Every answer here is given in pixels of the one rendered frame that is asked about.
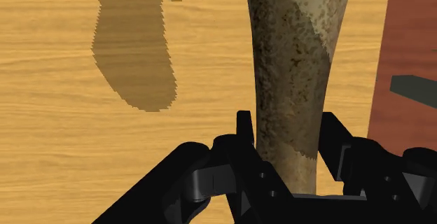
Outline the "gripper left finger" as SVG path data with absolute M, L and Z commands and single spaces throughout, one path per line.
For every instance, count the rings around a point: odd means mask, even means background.
M 234 224 L 287 224 L 293 196 L 253 140 L 250 112 L 238 111 L 236 133 L 177 146 L 92 224 L 189 224 L 218 195 Z

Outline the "speckled beige vase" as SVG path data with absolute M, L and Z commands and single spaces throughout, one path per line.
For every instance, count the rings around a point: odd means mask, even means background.
M 247 0 L 256 150 L 293 193 L 317 188 L 328 78 L 348 0 Z

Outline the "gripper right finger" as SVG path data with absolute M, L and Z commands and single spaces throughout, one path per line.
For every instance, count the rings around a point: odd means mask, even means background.
M 321 119 L 318 151 L 343 194 L 365 197 L 393 217 L 437 217 L 437 151 L 414 147 L 401 156 L 353 136 L 331 112 Z

